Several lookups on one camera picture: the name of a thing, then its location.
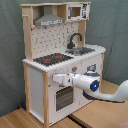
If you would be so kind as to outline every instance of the tiled backsplash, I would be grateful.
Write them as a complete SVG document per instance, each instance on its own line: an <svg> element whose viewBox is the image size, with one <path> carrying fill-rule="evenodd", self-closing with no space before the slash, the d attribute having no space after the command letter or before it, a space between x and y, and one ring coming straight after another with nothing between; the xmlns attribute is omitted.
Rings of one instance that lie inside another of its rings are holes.
<svg viewBox="0 0 128 128"><path fill-rule="evenodd" d="M48 55L53 52L66 50L70 37L78 33L79 22L35 27L32 30L33 58ZM78 36L73 38L78 46Z"/></svg>

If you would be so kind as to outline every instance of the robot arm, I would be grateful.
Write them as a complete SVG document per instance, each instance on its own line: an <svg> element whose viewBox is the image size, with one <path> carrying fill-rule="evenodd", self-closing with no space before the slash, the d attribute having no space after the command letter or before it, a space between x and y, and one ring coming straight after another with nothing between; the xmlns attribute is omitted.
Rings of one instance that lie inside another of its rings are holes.
<svg viewBox="0 0 128 128"><path fill-rule="evenodd" d="M83 90L83 96L89 100L122 103L128 100L128 80L124 81L115 94L99 92L100 76L96 72L80 74L55 74L53 80L64 86L77 87Z"/></svg>

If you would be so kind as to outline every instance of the upper cabinet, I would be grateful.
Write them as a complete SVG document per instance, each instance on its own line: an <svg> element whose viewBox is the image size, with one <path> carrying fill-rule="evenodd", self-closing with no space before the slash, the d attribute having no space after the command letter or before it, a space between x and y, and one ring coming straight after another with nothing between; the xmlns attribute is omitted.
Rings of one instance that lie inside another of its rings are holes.
<svg viewBox="0 0 128 128"><path fill-rule="evenodd" d="M90 2L22 4L31 28L89 19Z"/></svg>

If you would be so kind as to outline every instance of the burner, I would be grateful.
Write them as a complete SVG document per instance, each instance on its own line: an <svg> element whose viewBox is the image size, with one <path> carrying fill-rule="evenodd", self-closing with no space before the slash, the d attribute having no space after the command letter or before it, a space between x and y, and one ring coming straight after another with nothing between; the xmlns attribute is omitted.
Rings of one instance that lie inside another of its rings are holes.
<svg viewBox="0 0 128 128"><path fill-rule="evenodd" d="M60 62L63 62L69 59L73 59L73 57L60 54L60 53L54 53L54 54L47 55L44 57L36 58L34 59L34 62L43 64L45 66L51 66L53 64L60 63Z"/></svg>

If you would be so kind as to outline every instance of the blue component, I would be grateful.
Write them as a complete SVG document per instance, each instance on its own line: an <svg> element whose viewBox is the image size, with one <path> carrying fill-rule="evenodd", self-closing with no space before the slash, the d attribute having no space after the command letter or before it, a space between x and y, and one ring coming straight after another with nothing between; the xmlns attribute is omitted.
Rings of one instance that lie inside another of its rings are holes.
<svg viewBox="0 0 128 128"><path fill-rule="evenodd" d="M97 85L95 84L95 85L94 85L94 88L96 88L96 87L97 87Z"/></svg>

